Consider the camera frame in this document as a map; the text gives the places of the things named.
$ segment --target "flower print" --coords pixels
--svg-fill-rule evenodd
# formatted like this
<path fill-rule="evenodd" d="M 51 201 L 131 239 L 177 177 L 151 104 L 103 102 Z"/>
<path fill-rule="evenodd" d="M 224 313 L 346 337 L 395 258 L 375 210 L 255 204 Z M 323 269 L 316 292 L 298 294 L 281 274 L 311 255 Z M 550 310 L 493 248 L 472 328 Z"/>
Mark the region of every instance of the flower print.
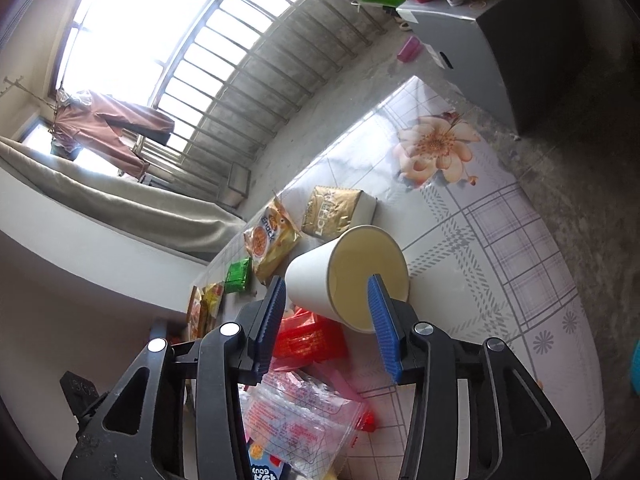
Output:
<path fill-rule="evenodd" d="M 419 117 L 418 124 L 398 131 L 400 143 L 393 153 L 400 161 L 401 176 L 418 186 L 438 170 L 448 182 L 457 182 L 466 173 L 464 163 L 473 158 L 466 142 L 478 142 L 480 137 L 465 121 L 449 123 L 435 116 Z M 469 182 L 477 177 L 467 175 Z"/>
<path fill-rule="evenodd" d="M 576 316 L 572 311 L 567 312 L 562 317 L 562 328 L 568 334 L 572 334 L 575 332 L 575 329 L 578 328 L 578 316 Z"/>
<path fill-rule="evenodd" d="M 546 354 L 554 345 L 554 336 L 549 330 L 543 330 L 533 338 L 533 349 L 536 354 Z"/>

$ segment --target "green wrapper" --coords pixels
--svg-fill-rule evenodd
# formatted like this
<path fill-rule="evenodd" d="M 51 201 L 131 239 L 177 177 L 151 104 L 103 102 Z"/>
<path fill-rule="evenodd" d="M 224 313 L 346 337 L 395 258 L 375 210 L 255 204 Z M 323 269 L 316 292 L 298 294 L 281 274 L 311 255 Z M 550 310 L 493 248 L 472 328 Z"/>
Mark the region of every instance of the green wrapper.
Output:
<path fill-rule="evenodd" d="M 229 265 L 226 273 L 225 292 L 242 292 L 249 285 L 249 267 L 251 258 L 245 258 Z"/>

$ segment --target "beige fabric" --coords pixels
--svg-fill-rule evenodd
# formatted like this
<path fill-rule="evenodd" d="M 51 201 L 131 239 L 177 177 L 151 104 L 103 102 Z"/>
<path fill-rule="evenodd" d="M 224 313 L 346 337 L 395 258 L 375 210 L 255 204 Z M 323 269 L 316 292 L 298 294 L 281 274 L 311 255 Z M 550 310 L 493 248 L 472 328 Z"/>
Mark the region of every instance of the beige fabric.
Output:
<path fill-rule="evenodd" d="M 57 202 L 177 251 L 218 253 L 245 225 L 213 203 L 87 171 L 3 137 L 0 162 Z"/>

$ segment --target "table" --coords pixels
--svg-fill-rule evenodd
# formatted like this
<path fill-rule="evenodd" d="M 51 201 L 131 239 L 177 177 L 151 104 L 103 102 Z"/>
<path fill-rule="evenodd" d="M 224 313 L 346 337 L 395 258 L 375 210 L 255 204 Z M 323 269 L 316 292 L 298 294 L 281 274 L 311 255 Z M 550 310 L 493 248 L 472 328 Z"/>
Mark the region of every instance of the table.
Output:
<path fill-rule="evenodd" d="M 415 138 L 411 127 L 418 117 L 424 124 L 418 127 L 422 136 Z M 438 159 L 442 169 L 435 167 L 436 159 L 407 156 L 421 140 L 430 154 L 449 143 L 449 158 L 441 154 Z M 604 402 L 598 355 L 580 297 L 545 223 L 464 117 L 411 78 L 282 191 L 297 225 L 314 186 L 362 189 L 377 197 L 373 224 L 402 248 L 411 277 L 409 301 L 418 318 L 457 339 L 504 339 L 539 381 L 596 476 L 604 453 Z M 291 257 L 319 244 L 305 236 Z M 245 256 L 239 234 L 195 284 L 224 280 L 228 265 Z M 254 280 L 251 293 L 226 296 L 220 322 L 233 320 L 243 304 L 261 298 L 265 290 Z M 392 384 L 374 335 L 347 329 L 345 335 L 350 348 L 346 378 L 369 399 L 378 429 L 358 438 L 340 476 L 397 480 L 413 388 Z M 460 381 L 457 478 L 466 478 L 468 457 L 465 387 Z"/>

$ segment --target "hanging clothes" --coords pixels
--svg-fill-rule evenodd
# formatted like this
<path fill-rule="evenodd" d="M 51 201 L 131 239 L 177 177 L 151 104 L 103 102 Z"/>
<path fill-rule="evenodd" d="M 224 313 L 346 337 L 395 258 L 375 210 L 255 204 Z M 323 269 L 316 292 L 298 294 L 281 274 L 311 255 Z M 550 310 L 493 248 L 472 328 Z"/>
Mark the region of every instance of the hanging clothes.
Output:
<path fill-rule="evenodd" d="M 82 101 L 63 101 L 58 108 L 53 135 L 71 152 L 78 145 L 92 150 L 105 160 L 135 178 L 141 178 L 149 167 L 120 139 L 122 130 L 149 137 L 166 145 L 175 123 L 152 108 L 118 101 L 91 90 Z"/>

